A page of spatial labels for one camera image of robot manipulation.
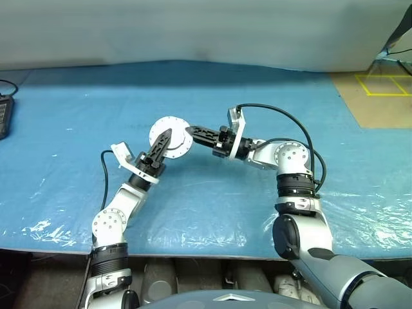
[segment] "cardboard floor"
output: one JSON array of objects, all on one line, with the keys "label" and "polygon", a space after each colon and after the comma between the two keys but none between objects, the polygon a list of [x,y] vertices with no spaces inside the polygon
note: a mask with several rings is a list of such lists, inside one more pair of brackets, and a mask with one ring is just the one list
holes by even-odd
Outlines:
[{"label": "cardboard floor", "polygon": [[331,77],[361,127],[412,128],[412,76],[396,62],[377,61],[368,71]]}]

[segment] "black cable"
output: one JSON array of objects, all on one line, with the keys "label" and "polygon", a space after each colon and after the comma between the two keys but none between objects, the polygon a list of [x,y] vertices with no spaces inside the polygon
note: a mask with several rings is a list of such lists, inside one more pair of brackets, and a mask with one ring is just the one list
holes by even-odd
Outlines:
[{"label": "black cable", "polygon": [[238,106],[236,106],[236,109],[238,108],[247,108],[247,107],[251,107],[251,108],[266,108],[266,109],[271,109],[272,111],[277,111],[278,113],[284,114],[284,116],[288,117],[290,120],[292,120],[293,122],[295,122],[302,130],[303,134],[306,137],[306,140],[308,141],[308,148],[309,148],[309,152],[310,152],[310,170],[312,171],[312,174],[315,177],[315,156],[314,156],[314,145],[312,143],[312,139],[310,138],[310,135],[308,133],[308,131],[306,130],[306,128],[302,125],[302,123],[300,121],[298,121],[298,119],[296,119],[293,115],[291,115],[290,113],[288,113],[287,111],[284,111],[283,109],[277,108],[275,106],[271,106],[271,105],[265,105],[265,104],[240,104]]},{"label": "black cable", "polygon": [[388,51],[386,50],[386,55],[394,55],[396,53],[410,52],[411,50],[412,50],[412,48],[410,48],[408,50],[394,51],[393,53],[388,53]]},{"label": "black cable", "polygon": [[[298,142],[304,145],[305,147],[309,147],[308,145],[298,141],[294,140],[293,138],[271,138],[270,140],[267,140],[261,144],[256,145],[255,149],[259,149],[261,147],[264,147],[272,142],[277,142],[277,141],[284,141],[284,142]],[[326,163],[323,160],[322,156],[314,149],[315,156],[318,158],[319,162],[321,163],[322,166],[322,177],[321,180],[319,181],[319,184],[317,185],[315,192],[319,191],[319,189],[323,186],[324,180],[326,179]]]},{"label": "black cable", "polygon": [[[100,206],[101,211],[106,206],[106,200],[108,198],[108,191],[109,191],[109,173],[108,173],[108,167],[106,166],[106,162],[104,161],[104,155],[106,153],[113,153],[113,151],[112,150],[105,150],[105,151],[102,151],[102,153],[100,154],[100,161],[102,162],[102,167],[103,167],[103,172],[104,172],[104,194],[103,194],[102,205]],[[80,288],[79,298],[77,299],[77,303],[76,303],[76,307],[75,307],[76,309],[80,308],[80,305],[81,305],[81,302],[82,302],[84,289],[86,288],[86,283],[87,283],[87,279],[88,279],[88,276],[89,276],[90,263],[91,263],[91,255],[89,254],[88,263],[86,265],[86,270],[84,271],[82,286]]]},{"label": "black cable", "polygon": [[12,85],[14,87],[14,90],[11,92],[11,94],[9,94],[11,97],[14,96],[19,91],[18,85],[14,84],[13,82],[10,82],[9,80],[0,79],[0,82],[5,82],[6,84]]},{"label": "black cable", "polygon": [[405,71],[407,74],[409,74],[410,76],[412,76],[412,72],[410,72],[410,71],[404,66],[404,64],[402,63],[402,61],[398,60],[398,61],[397,61],[397,64],[399,64],[399,66],[400,66],[402,69],[404,69],[404,71]]},{"label": "black cable", "polygon": [[105,153],[113,153],[113,151],[105,150],[105,151],[102,151],[102,153],[100,154],[100,161],[102,162],[102,167],[103,167],[103,172],[104,172],[104,194],[103,194],[103,200],[102,200],[102,205],[100,206],[100,210],[103,210],[103,208],[106,206],[106,200],[108,198],[108,190],[109,190],[108,168],[106,167],[106,163],[104,161]]}]

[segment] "white circular plate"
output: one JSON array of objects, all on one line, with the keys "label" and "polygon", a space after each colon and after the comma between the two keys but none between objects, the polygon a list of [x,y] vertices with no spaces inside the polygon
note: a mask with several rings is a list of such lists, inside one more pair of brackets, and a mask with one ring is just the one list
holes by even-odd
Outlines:
[{"label": "white circular plate", "polygon": [[150,146],[155,140],[167,129],[172,129],[172,138],[164,156],[166,158],[175,159],[183,156],[192,146],[193,137],[186,132],[186,128],[190,125],[183,119],[168,116],[157,120],[149,133]]}]

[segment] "blue plastic sheet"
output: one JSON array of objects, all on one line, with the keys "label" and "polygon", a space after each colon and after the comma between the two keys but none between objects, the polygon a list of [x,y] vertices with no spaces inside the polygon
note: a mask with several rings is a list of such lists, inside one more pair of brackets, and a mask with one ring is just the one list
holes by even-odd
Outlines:
[{"label": "blue plastic sheet", "polygon": [[[257,102],[299,118],[328,164],[321,201],[337,253],[412,255],[411,131],[359,127],[326,74],[152,62],[0,78],[21,84],[12,132],[0,141],[1,248],[89,252],[104,189],[102,150],[124,140],[137,155],[149,149],[149,129],[163,116],[217,129],[227,124],[227,108]],[[303,139],[282,115],[246,109],[245,118],[245,136]],[[109,155],[107,163],[110,199],[129,172]],[[166,165],[130,221],[131,254],[278,258],[274,171],[196,144]]]}]

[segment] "white backdrop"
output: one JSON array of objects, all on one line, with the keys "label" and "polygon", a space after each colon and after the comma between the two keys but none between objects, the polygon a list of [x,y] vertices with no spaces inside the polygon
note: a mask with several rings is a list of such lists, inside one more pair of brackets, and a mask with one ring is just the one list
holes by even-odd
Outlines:
[{"label": "white backdrop", "polygon": [[0,69],[196,60],[366,69],[410,0],[2,0]]}]

